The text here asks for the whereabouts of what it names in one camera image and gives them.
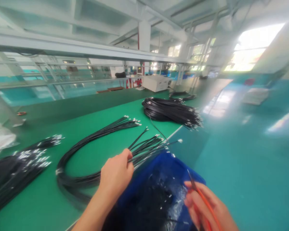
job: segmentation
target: white plastic bag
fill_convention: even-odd
[[[0,150],[19,144],[15,140],[16,135],[0,124]]]

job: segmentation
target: orange scissors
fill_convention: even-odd
[[[215,215],[215,213],[214,213],[209,201],[206,199],[206,197],[203,195],[203,193],[196,187],[196,184],[195,184],[192,176],[190,175],[189,170],[187,170],[187,172],[188,172],[188,175],[189,175],[189,178],[190,178],[190,182],[192,184],[192,189],[195,190],[200,195],[201,199],[203,200],[205,205],[208,207],[210,213],[212,214],[212,216],[213,216],[213,218],[214,218],[214,220],[215,220],[215,222],[216,222],[216,224],[218,226],[219,231],[223,231],[222,227],[221,227],[221,224],[219,223],[219,221],[218,221],[218,219],[217,219],[217,217],[216,217],[216,215]],[[204,218],[204,220],[205,220],[206,226],[208,227],[208,230],[212,231],[212,228],[211,228],[211,225],[210,225],[208,219]],[[200,230],[204,230],[203,225],[201,223],[200,223],[200,225],[201,225]]]

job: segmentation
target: white ceiling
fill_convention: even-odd
[[[289,0],[0,0],[0,28],[134,47],[138,22],[146,20],[153,25],[162,20],[151,28],[151,46],[158,47],[170,41],[187,41],[186,25],[211,14],[197,23],[190,38],[196,42],[211,28],[214,12],[221,7],[228,9],[225,16],[236,12],[235,20],[243,21],[280,11],[285,2]],[[233,23],[228,16],[219,26],[232,30]]]
[[[213,12],[218,2],[220,0],[0,0],[0,27],[112,45],[136,33],[142,20],[150,24],[164,20],[152,27],[152,45],[156,45],[154,38],[159,36],[159,31],[161,44],[170,39],[185,41],[184,22]],[[193,3],[193,7],[171,17]],[[146,5],[157,12],[152,13]],[[126,42],[134,44],[135,40],[137,36]]]

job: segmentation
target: white machine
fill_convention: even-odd
[[[142,76],[142,86],[154,92],[166,90],[170,84],[171,78],[162,75]]]

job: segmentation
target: wire harness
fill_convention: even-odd
[[[149,97],[142,102],[145,114],[152,120],[174,121],[188,129],[201,127],[202,120],[194,107],[168,99]]]
[[[58,186],[63,194],[65,194],[76,207],[79,207],[79,204],[75,202],[81,202],[84,204],[89,203],[92,196],[83,193],[81,190],[84,188],[97,186],[100,183],[101,171],[87,176],[72,177],[65,172],[67,162],[81,147],[85,146],[89,142],[115,131],[141,126],[141,124],[139,124],[139,120],[136,120],[135,118],[131,120],[128,118],[128,116],[124,116],[101,130],[85,137],[75,144],[59,161],[56,170]],[[133,158],[129,160],[129,162],[133,162],[134,169],[141,166],[141,164],[143,164],[148,158],[158,155],[162,149],[165,149],[166,145],[170,145],[164,144],[164,139],[158,137],[159,135],[155,135],[150,139],[137,143],[140,137],[148,130],[149,129],[146,127],[145,130],[128,147],[133,154]]]
[[[187,96],[184,98],[174,98],[173,96]],[[191,95],[187,93],[186,91],[173,91],[169,93],[169,99],[178,103],[184,103],[187,100],[195,99],[197,96],[196,95]]]
[[[61,139],[62,135],[48,137],[0,159],[0,210],[46,169],[51,163],[46,149]]]

